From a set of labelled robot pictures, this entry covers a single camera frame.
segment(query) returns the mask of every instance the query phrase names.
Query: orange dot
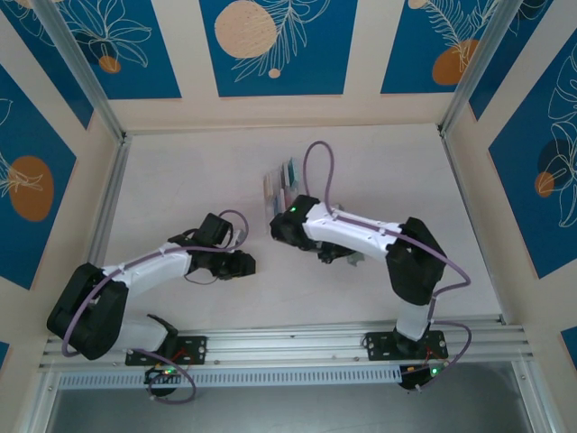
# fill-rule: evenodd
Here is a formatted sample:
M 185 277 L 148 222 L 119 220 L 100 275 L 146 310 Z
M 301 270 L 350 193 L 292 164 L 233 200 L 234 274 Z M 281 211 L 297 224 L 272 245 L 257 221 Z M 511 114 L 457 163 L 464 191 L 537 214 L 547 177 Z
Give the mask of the orange dot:
M 463 41 L 441 54 L 433 66 L 433 80 L 440 86 L 459 84 L 479 41 Z
M 535 180 L 535 190 L 543 198 L 547 198 L 551 195 L 555 187 L 555 179 L 551 173 L 543 171 L 539 173 L 537 179 Z
M 54 199 L 54 181 L 43 160 L 35 156 L 18 158 L 8 171 L 8 179 L 14 183 L 9 193 L 18 215 L 32 222 L 42 221 L 48 216 Z
M 98 65 L 104 72 L 109 74 L 117 74 L 120 72 L 120 62 L 114 57 L 102 56 L 98 61 Z

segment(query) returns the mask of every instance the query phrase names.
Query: cable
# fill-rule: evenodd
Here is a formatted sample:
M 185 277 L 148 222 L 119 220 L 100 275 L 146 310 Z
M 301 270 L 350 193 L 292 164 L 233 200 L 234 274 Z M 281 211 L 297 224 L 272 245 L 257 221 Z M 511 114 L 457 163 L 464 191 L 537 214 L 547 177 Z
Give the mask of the cable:
M 212 253 L 212 252 L 225 253 L 225 252 L 232 251 L 232 250 L 235 250 L 238 247 L 240 247 L 244 243 L 246 238 L 248 237 L 249 222 L 247 221 L 246 217 L 243 214 L 241 214 L 240 212 L 238 212 L 236 210 L 226 209 L 225 211 L 221 212 L 219 214 L 219 216 L 222 216 L 225 214 L 236 214 L 244 222 L 244 228 L 246 230 L 246 236 L 244 237 L 244 239 L 241 240 L 241 242 L 239 244 L 233 245 L 233 246 L 227 246 L 225 248 L 214 248 L 214 247 L 206 247 L 206 246 L 178 246 L 178 247 L 174 247 L 174 248 L 169 248 L 168 250 L 165 250 L 165 251 L 156 251 L 154 253 L 147 254 L 147 255 L 141 257 L 140 259 L 136 259 L 133 262 L 127 263 L 123 268 L 118 268 L 115 271 L 112 271 L 109 275 L 105 276 L 95 286 L 95 288 L 90 291 L 90 293 L 88 293 L 88 296 L 82 301 L 82 303 L 80 304 L 80 307 L 78 307 L 76 313 L 74 314 L 74 317 L 70 320 L 69 327 L 67 328 L 66 333 L 64 334 L 64 338 L 62 339 L 62 354 L 68 358 L 70 358 L 71 356 L 79 355 L 79 352 L 69 352 L 69 350 L 68 350 L 70 337 L 72 336 L 72 332 L 74 331 L 74 328 L 76 327 L 76 325 L 78 324 L 78 321 L 80 320 L 80 317 L 82 316 L 84 311 L 87 309 L 88 305 L 90 304 L 90 301 L 98 295 L 100 290 L 103 289 L 105 287 L 105 285 L 110 280 L 112 280 L 115 276 L 119 275 L 123 271 L 129 270 L 129 269 L 133 268 L 134 266 L 138 266 L 139 264 L 148 262 L 149 260 L 155 259 L 156 257 L 159 257 L 163 254 L 178 253 L 181 251 L 205 251 L 205 252 L 209 252 L 209 253 Z
M 189 234 L 194 233 L 196 231 L 197 231 L 197 228 L 193 228 L 192 230 L 187 230 L 186 232 L 184 232 L 183 235 L 189 235 Z M 228 231 L 228 242 L 226 243 L 224 248 L 226 248 L 227 246 L 230 246 L 231 242 L 233 241 L 233 236 L 234 236 L 234 229 L 231 227 L 231 229 Z M 200 282 L 200 281 L 191 280 L 190 278 L 188 278 L 188 276 L 189 276 L 189 274 L 184 276 L 184 279 L 186 281 L 192 282 L 193 284 L 198 284 L 199 286 L 210 286 L 211 284 L 214 284 L 215 282 L 218 281 L 218 277 L 215 277 L 212 281 Z
M 333 214 L 333 210 L 331 208 L 330 205 L 330 200 L 329 200 L 329 193 L 331 190 L 331 184 L 333 183 L 333 175 L 334 175 L 334 153 L 333 153 L 333 149 L 331 148 L 330 144 L 328 144 L 327 142 L 324 142 L 322 140 L 318 140 L 314 143 L 312 143 L 310 146 L 308 146 L 307 152 L 305 153 L 305 159 L 303 161 L 303 181 L 305 184 L 305 192 L 307 193 L 308 196 L 310 196 L 310 190 L 308 188 L 308 182 L 307 182 L 307 163 L 308 163 L 308 157 L 310 155 L 310 152 L 318 145 L 322 145 L 324 146 L 327 150 L 328 150 L 328 155 L 329 155 L 329 159 L 330 159 L 330 166 L 329 166 L 329 171 L 328 171 L 328 179 L 326 181 L 326 186 L 325 186 L 325 207 L 326 207 L 326 212 L 331 215 L 332 217 L 335 217 L 337 220 L 339 221 L 343 221 L 345 223 L 348 224 L 353 224 L 355 226 L 359 226 L 359 227 L 363 227 L 363 228 L 368 228 L 370 230 L 374 230 L 376 232 L 379 232 L 381 227 L 378 226 L 374 226 L 372 224 L 368 224 L 368 223 L 363 223 L 362 221 L 357 221 L 355 219 L 351 219 L 348 218 L 346 216 L 335 216 Z M 398 239 L 408 242 L 420 249 L 422 249 L 423 251 L 431 254 L 433 257 L 435 257 L 436 259 L 440 260 L 441 262 L 448 264 L 451 268 L 453 268 L 459 275 L 461 275 L 463 277 L 463 282 L 459 282 L 456 284 L 450 284 L 448 286 L 443 287 L 442 289 L 436 290 L 433 292 L 433 296 L 431 298 L 431 305 L 429 308 L 429 312 L 428 312 L 428 320 L 433 323 L 432 321 L 432 317 L 433 317 L 433 313 L 435 311 L 435 304 L 436 304 L 436 298 L 443 294 L 446 293 L 449 290 L 455 290 L 455 289 L 460 289 L 462 287 L 466 287 L 469 286 L 471 284 L 471 277 L 469 277 L 469 275 L 467 275 L 467 272 L 465 272 L 463 269 L 461 269 L 456 263 L 454 263 L 453 261 L 451 261 L 449 258 L 445 257 L 444 255 L 442 255 L 441 253 L 439 253 L 438 251 L 434 250 L 433 248 L 431 248 L 430 246 L 423 244 L 422 242 L 419 242 L 417 239 L 413 239 L 410 236 L 407 235 L 403 235 L 401 233 L 397 233 L 397 232 L 393 232 L 390 230 L 385 229 L 385 235 L 391 235 L 391 236 L 395 236 Z M 463 348 L 463 350 L 445 367 L 444 371 L 452 368 L 464 355 L 464 353 L 467 351 L 467 349 L 469 348 L 469 346 L 471 345 L 471 341 L 472 341 L 472 332 L 469 329 L 469 327 L 467 327 L 466 325 L 462 324 L 462 323 L 457 323 L 457 322 L 452 322 L 452 321 L 436 321 L 435 323 L 439 324 L 439 325 L 447 325 L 447 326 L 453 326 L 453 327 L 462 327 L 463 329 L 465 329 L 467 331 L 467 334 L 469 335 L 467 338 L 467 342 L 465 343 L 465 346 Z M 416 371 L 422 371 L 425 368 L 428 367 L 424 367 L 422 369 L 417 369 Z M 431 382 L 433 382 L 436 377 L 435 376 L 434 379 L 432 379 L 431 381 L 429 381 L 428 383 L 426 383 L 426 385 L 420 387 L 420 389 L 423 389 L 425 386 L 427 386 L 428 384 L 430 384 Z
M 209 282 L 200 282 L 200 281 L 190 280 L 190 279 L 188 279 L 187 277 L 188 277 L 188 275 L 185 275 L 185 276 L 184 276 L 184 279 L 185 279 L 186 281 L 192 282 L 193 284 L 198 284 L 199 286 L 210 286 L 211 284 L 214 284 L 214 283 L 218 280 L 218 277 L 215 277 L 212 281 L 209 281 Z
M 303 161 L 303 181 L 305 183 L 305 191 L 307 192 L 307 195 L 310 196 L 310 190 L 308 189 L 308 182 L 307 182 L 307 163 L 308 163 L 308 157 L 310 155 L 310 152 L 318 145 L 322 145 L 324 146 L 327 150 L 328 150 L 328 155 L 330 158 L 330 167 L 329 167 L 329 171 L 328 171 L 328 179 L 326 181 L 326 187 L 325 187 L 325 206 L 326 206 L 326 212 L 335 217 L 337 220 L 339 221 L 343 221 L 344 223 L 348 223 L 348 224 L 353 224 L 355 226 L 359 226 L 359 227 L 363 227 L 363 228 L 368 228 L 370 230 L 374 230 L 376 232 L 379 232 L 381 230 L 381 227 L 378 226 L 374 226 L 372 224 L 368 224 L 368 223 L 363 223 L 362 221 L 357 221 L 355 219 L 351 219 L 348 218 L 346 216 L 334 216 L 333 214 L 333 210 L 331 208 L 330 205 L 330 200 L 329 200 L 329 193 L 331 190 L 331 185 L 333 183 L 333 175 L 334 175 L 334 153 L 333 153 L 333 149 L 331 148 L 330 144 L 328 144 L 327 142 L 324 142 L 322 140 L 316 141 L 314 143 L 312 143 L 310 146 L 308 146 L 307 152 L 305 153 L 305 159 Z M 444 255 L 442 255 L 441 253 L 439 253 L 438 251 L 434 250 L 433 248 L 431 248 L 430 246 L 423 244 L 422 242 L 419 242 L 417 239 L 413 239 L 410 236 L 407 235 L 403 235 L 401 233 L 397 233 L 397 232 L 393 232 L 391 230 L 387 230 L 385 229 L 385 235 L 391 235 L 391 236 L 395 236 L 398 239 L 408 242 L 414 246 L 417 246 L 418 248 L 422 249 L 423 251 L 426 251 L 427 253 L 431 254 L 433 257 L 435 257 L 436 259 L 440 260 L 441 262 L 448 264 L 451 268 L 453 268 L 459 275 L 461 275 L 464 279 L 463 282 L 459 282 L 456 284 L 451 284 L 448 285 L 446 287 L 443 287 L 442 289 L 436 290 L 433 292 L 433 297 L 431 299 L 431 306 L 429 309 L 429 313 L 428 313 L 428 319 L 430 320 L 431 317 L 433 316 L 433 313 L 435 311 L 435 304 L 436 304 L 436 298 L 442 294 L 442 293 L 446 293 L 449 290 L 455 290 L 455 289 L 460 289 L 462 287 L 466 287 L 469 286 L 471 284 L 471 278 L 469 277 L 469 275 L 467 275 L 467 272 L 465 272 L 463 269 L 461 269 L 456 263 L 454 263 L 453 261 L 451 261 L 449 258 L 445 257 Z
M 159 399 L 157 396 L 155 396 L 152 393 L 152 385 L 154 383 L 156 383 L 159 379 L 159 377 L 163 377 L 162 374 L 159 374 L 158 376 L 155 376 L 148 384 L 148 394 L 151 396 L 151 400 L 153 401 L 157 401 L 158 403 L 162 403 L 162 404 L 169 404 L 169 405 L 177 405 L 177 404 L 185 404 L 185 403 L 190 403 L 191 401 L 193 401 L 195 399 L 195 396 L 197 395 L 197 385 L 195 384 L 194 379 L 192 378 L 192 376 L 190 374 L 188 374 L 188 372 L 182 368 L 180 365 L 172 362 L 170 359 L 165 358 L 164 356 L 160 356 L 158 354 L 155 354 L 153 352 L 149 352 L 148 350 L 144 350 L 144 349 L 133 349 L 134 352 L 138 352 L 140 354 L 149 356 L 150 358 L 154 358 L 154 359 L 158 359 L 159 361 L 161 361 L 164 364 L 170 365 L 174 368 L 177 369 L 177 371 L 182 374 L 183 377 L 185 377 L 187 379 L 187 381 L 190 382 L 190 384 L 192 385 L 192 393 L 183 400 L 165 400 L 165 399 Z
M 472 341 L 472 331 L 468 326 L 464 325 L 463 323 L 453 322 L 451 320 L 435 320 L 434 323 L 436 323 L 437 325 L 445 325 L 448 327 L 461 327 L 462 329 L 467 331 L 467 341 L 465 342 L 463 349 L 461 349 L 461 352 L 459 352 L 455 356 L 455 358 L 453 358 L 453 360 L 450 361 L 449 364 L 443 369 L 443 372 L 441 374 L 445 374 L 448 370 L 452 369 L 455 366 L 455 364 L 457 364 L 459 362 L 459 360 L 463 357 L 463 355 L 465 355 L 465 352 L 467 352 L 467 349 L 469 349 L 469 346 L 471 345 L 471 341 Z M 439 377 L 441 374 L 435 376 L 429 382 L 427 382 L 423 386 L 419 387 L 418 390 L 421 391 L 421 390 L 423 390 L 423 388 L 429 386 L 431 383 L 436 381 L 436 378 Z

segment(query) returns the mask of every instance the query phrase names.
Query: beige wall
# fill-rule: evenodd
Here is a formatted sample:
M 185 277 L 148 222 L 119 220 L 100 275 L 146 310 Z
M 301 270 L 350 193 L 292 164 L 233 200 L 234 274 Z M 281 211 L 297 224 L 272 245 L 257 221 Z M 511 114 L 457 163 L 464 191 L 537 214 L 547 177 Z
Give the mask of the beige wall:
M 536 277 L 488 149 L 575 30 L 576 15 L 574 0 L 555 0 L 481 120 L 475 123 L 467 109 L 449 136 L 473 223 L 504 308 L 516 323 L 526 327 L 569 431 L 577 431 L 577 372 L 560 332 L 577 325 L 577 263 L 569 263 L 541 280 Z
M 10 432 L 30 398 L 48 335 L 46 319 L 86 257 L 115 143 L 96 115 L 85 131 L 2 14 L 0 41 L 0 64 L 77 157 L 32 290 L 0 278 L 0 341 L 11 347 L 0 378 L 0 431 Z

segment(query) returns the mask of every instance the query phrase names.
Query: black cable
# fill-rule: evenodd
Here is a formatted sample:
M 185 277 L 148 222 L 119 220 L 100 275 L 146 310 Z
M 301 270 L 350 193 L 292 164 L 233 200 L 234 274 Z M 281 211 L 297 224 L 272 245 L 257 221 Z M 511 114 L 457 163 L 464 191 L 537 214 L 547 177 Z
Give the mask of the black cable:
M 215 277 L 214 280 L 209 281 L 209 282 L 200 282 L 200 281 L 189 280 L 189 279 L 187 278 L 187 275 L 184 276 L 184 279 L 185 279 L 186 281 L 188 281 L 188 282 L 192 282 L 193 284 L 198 284 L 198 285 L 200 285 L 200 286 L 210 286 L 211 284 L 215 283 L 216 280 L 218 280 L 218 277 Z

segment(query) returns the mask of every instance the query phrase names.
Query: orange circle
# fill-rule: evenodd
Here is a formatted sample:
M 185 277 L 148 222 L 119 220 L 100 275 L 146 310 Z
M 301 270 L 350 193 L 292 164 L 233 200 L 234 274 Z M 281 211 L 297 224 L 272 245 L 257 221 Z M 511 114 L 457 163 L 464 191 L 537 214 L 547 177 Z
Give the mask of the orange circle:
M 12 164 L 8 179 L 14 183 L 10 201 L 18 215 L 32 222 L 42 221 L 54 199 L 54 180 L 48 165 L 35 156 L 22 156 Z M 26 181 L 33 183 L 34 188 L 27 186 Z
M 539 173 L 537 179 L 535 179 L 535 190 L 537 194 L 543 198 L 547 198 L 551 195 L 555 187 L 555 179 L 553 174 L 547 173 L 546 171 Z
M 120 72 L 120 61 L 114 57 L 102 56 L 98 60 L 98 65 L 100 65 L 100 68 L 102 68 L 104 72 L 108 72 L 109 74 L 117 74 Z
M 463 41 L 441 54 L 433 66 L 433 80 L 435 83 L 440 86 L 459 84 L 478 44 L 479 41 L 474 39 Z
M 251 59 L 274 45 L 277 26 L 258 3 L 236 0 L 216 17 L 215 35 L 226 54 L 236 59 Z

